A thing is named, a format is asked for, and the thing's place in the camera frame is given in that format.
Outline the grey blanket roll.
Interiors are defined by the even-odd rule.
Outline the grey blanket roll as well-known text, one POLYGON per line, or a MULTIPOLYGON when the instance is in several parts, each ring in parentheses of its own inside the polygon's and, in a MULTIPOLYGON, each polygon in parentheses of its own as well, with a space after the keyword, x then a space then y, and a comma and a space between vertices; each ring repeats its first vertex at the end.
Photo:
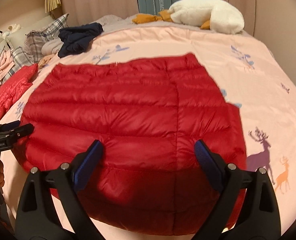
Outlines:
POLYGON ((56 54, 58 51, 60 51, 61 47, 63 45, 63 42, 60 38, 55 38, 54 40, 50 40, 46 42, 42 48, 41 53, 44 56, 56 54))

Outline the white plush goose toy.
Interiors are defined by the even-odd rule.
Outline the white plush goose toy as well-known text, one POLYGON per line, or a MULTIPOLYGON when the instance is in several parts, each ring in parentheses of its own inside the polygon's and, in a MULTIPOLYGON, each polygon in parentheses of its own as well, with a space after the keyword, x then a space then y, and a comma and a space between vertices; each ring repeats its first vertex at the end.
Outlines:
POLYGON ((132 22, 172 22, 212 30, 223 34, 238 34, 245 27, 242 13, 224 0, 179 0, 157 15, 137 14, 132 22))

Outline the grey bed sheet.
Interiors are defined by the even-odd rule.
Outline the grey bed sheet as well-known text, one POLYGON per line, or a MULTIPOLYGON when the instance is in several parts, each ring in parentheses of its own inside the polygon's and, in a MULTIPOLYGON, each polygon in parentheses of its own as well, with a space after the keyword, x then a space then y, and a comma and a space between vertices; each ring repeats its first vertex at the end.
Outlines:
POLYGON ((222 34, 241 34, 245 27, 245 21, 241 14, 232 12, 211 11, 203 14, 200 11, 179 11, 164 16, 137 14, 128 19, 122 19, 115 15, 107 15, 99 18, 95 22, 104 26, 104 29, 114 29, 117 25, 139 25, 152 22, 175 23, 196 27, 202 30, 211 30, 222 34))

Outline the light red down jacket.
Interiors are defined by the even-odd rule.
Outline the light red down jacket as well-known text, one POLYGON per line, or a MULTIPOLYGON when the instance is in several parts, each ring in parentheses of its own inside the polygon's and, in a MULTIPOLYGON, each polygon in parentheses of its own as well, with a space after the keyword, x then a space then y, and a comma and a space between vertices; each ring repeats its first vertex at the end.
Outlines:
POLYGON ((0 87, 0 120, 11 106, 32 86, 39 70, 37 63, 23 66, 0 87))

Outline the grey plaid pillow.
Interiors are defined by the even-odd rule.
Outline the grey plaid pillow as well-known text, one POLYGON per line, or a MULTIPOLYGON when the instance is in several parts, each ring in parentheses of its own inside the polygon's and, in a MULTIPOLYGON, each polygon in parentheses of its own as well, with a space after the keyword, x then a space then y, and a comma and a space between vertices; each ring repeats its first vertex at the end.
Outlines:
POLYGON ((5 83, 23 66, 30 66, 34 63, 38 63, 43 58, 41 53, 42 46, 46 42, 58 38, 60 29, 68 26, 68 16, 68 14, 60 16, 44 30, 31 31, 26 36, 22 47, 17 47, 14 50, 10 49, 15 65, 3 78, 3 83, 5 83))

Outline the small plush toys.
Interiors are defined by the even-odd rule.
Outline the small plush toys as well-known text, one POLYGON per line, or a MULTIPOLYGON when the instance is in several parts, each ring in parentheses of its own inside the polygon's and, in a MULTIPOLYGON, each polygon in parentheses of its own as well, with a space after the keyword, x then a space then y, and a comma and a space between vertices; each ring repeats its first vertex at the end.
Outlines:
POLYGON ((6 31, 1 31, 0 30, 0 43, 5 40, 10 34, 18 31, 21 29, 20 24, 12 24, 8 27, 6 31))

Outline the pink printed duvet cover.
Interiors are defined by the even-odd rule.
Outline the pink printed duvet cover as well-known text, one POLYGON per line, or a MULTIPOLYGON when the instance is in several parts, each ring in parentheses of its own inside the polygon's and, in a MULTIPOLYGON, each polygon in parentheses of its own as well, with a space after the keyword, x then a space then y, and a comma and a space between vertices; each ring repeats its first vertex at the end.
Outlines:
POLYGON ((222 35, 179 27, 137 27, 106 33, 79 55, 54 57, 2 122, 20 118, 34 90, 59 63, 120 64, 134 59, 193 53, 220 89, 239 107, 246 153, 270 155, 270 178, 277 187, 281 228, 296 220, 296 86, 268 48, 244 35, 222 35))

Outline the orange small plush toy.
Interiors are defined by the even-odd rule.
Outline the orange small plush toy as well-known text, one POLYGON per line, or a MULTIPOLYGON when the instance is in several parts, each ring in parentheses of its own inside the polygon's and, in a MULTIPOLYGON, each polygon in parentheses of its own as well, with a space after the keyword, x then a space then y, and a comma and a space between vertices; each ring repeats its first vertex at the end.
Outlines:
POLYGON ((43 67, 45 67, 45 65, 47 65, 52 58, 54 58, 55 54, 51 54, 51 55, 46 55, 44 56, 38 63, 38 68, 42 69, 43 67))

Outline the dark red down jacket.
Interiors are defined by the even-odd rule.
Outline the dark red down jacket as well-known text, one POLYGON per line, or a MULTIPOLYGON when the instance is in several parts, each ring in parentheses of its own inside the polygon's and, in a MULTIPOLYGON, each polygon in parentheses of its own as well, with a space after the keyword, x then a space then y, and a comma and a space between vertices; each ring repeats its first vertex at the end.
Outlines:
POLYGON ((246 167, 239 109, 195 55, 57 64, 21 115, 34 132, 14 147, 26 171, 52 170, 93 141, 104 147, 79 199, 90 217, 161 236, 195 233, 218 199, 194 154, 202 140, 246 167))

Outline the navy blue garment pile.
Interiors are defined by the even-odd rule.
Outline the navy blue garment pile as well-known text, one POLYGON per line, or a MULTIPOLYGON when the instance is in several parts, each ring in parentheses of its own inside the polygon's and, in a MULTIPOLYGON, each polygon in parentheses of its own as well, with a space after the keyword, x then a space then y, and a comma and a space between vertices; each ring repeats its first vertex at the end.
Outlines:
POLYGON ((60 29, 58 37, 63 45, 58 51, 58 57, 62 58, 85 52, 90 42, 102 33, 103 27, 97 22, 60 29))

